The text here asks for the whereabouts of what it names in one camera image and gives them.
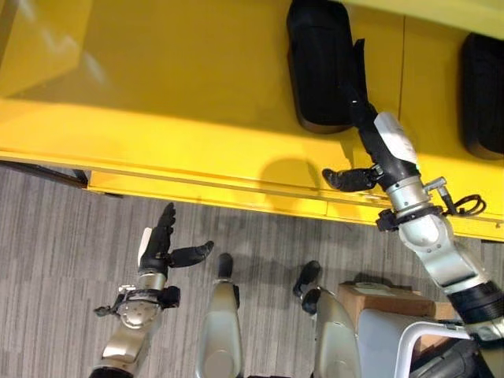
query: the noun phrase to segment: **black rubber foot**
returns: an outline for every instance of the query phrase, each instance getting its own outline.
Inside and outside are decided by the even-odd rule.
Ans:
[[[220,254],[218,262],[219,278],[231,278],[233,273],[233,257],[230,254]]]
[[[321,265],[316,260],[312,260],[308,264],[306,264],[303,267],[294,287],[292,288],[294,295],[298,298],[301,298],[303,292],[306,290],[306,287],[309,284],[317,281],[317,278],[321,274],[321,271]]]

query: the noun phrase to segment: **yellow surface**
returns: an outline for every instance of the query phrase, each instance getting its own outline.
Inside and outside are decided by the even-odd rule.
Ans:
[[[503,0],[346,0],[504,39]]]
[[[356,131],[318,136],[295,119],[287,69],[289,4],[95,0],[89,17],[83,15],[86,32],[75,68],[0,99],[0,158],[135,176],[116,180],[95,173],[98,191],[371,224],[388,206],[383,193],[338,193],[321,178],[325,167],[369,166]],[[402,16],[349,11],[354,37],[366,37],[370,98],[378,109],[401,113],[424,178],[444,175],[455,198],[482,193],[488,200],[488,211],[458,222],[457,231],[504,239],[496,228],[504,214],[502,162],[463,150],[454,102],[443,97],[454,91],[456,57],[446,59],[462,34],[410,31],[408,20],[404,38]],[[34,25],[28,26],[14,18],[17,39],[23,30],[32,35]],[[428,60],[431,48],[441,54]],[[38,59],[34,55],[31,64]],[[442,69],[429,68],[440,62]],[[22,73],[4,63],[0,82],[10,70]],[[439,76],[443,70],[449,79]],[[428,142],[438,135],[446,138]]]
[[[91,5],[92,0],[1,0],[0,95],[15,94],[75,68]]]

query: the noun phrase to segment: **white sticker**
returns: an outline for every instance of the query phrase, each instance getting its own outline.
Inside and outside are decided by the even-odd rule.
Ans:
[[[388,112],[378,114],[375,118],[375,126],[384,140],[385,146],[394,157],[413,164],[417,163],[417,153],[393,114]]]

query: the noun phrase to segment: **cardboard box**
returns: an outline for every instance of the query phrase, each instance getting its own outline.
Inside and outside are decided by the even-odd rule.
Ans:
[[[435,318],[434,301],[412,291],[395,289],[385,285],[342,283],[338,289],[338,300],[343,304],[358,327],[358,318],[364,309],[378,309],[389,313],[400,313],[414,317]]]

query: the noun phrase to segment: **black pad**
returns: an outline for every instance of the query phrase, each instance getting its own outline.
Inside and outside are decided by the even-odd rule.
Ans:
[[[331,133],[351,126],[343,82],[366,93],[364,41],[354,48],[347,10],[327,0],[294,0],[287,16],[289,68],[304,128]]]
[[[462,128],[479,158],[504,157],[504,41],[470,34],[462,48]]]

